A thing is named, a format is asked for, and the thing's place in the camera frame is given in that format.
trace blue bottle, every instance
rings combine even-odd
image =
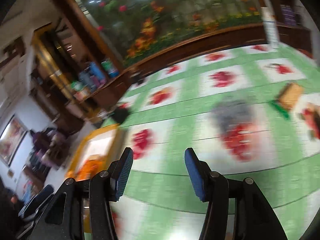
[[[90,92],[93,93],[97,89],[97,86],[94,84],[92,81],[90,74],[86,73],[85,71],[81,71],[79,73],[79,81],[86,86],[87,88],[90,89]]]

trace checkered tablecloth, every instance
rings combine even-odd
[[[204,221],[207,203],[195,195],[184,164],[184,151],[193,147],[200,160],[227,178],[251,177],[274,208],[289,240],[298,239],[320,206],[320,140],[308,136],[299,113],[308,102],[320,106],[320,73],[311,59],[281,44],[267,51],[254,46],[203,55],[165,68],[140,86],[132,86],[119,101],[132,114],[121,125],[128,129],[124,147],[132,136],[148,129],[152,144],[134,160],[118,203],[119,238],[136,240],[194,240]],[[268,66],[284,65],[286,73]],[[236,76],[228,86],[214,86],[210,75],[227,71]],[[288,81],[304,87],[286,120],[268,102]],[[152,104],[152,95],[170,91],[170,97]],[[250,162],[235,160],[223,147],[210,111],[225,97],[250,97],[258,123],[259,154]],[[228,232],[232,232],[234,201],[230,200]]]

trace metal bolt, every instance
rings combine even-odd
[[[104,178],[104,177],[108,176],[108,174],[109,174],[109,172],[107,172],[107,171],[101,171],[100,177]]]
[[[211,171],[210,172],[210,176],[213,177],[213,178],[217,178],[217,177],[219,177],[219,175],[220,174],[218,172],[216,172],[216,171]]]
[[[73,183],[73,181],[74,181],[73,178],[69,178],[69,179],[66,179],[65,183],[66,183],[67,185],[70,185],[70,184]]]
[[[246,178],[244,181],[245,181],[247,184],[252,184],[252,183],[253,183],[253,179],[251,179],[251,178]]]

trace chair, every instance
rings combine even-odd
[[[19,217],[25,219],[33,215],[36,209],[53,193],[53,187],[47,185],[37,195],[33,196],[29,202],[20,210]]]
[[[25,240],[30,236],[40,216],[53,198],[53,191],[53,187],[47,185],[21,209],[18,216],[22,219],[24,225],[16,234],[16,239]]]

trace picture frame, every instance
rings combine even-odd
[[[0,136],[0,160],[10,167],[12,160],[28,129],[14,114]]]

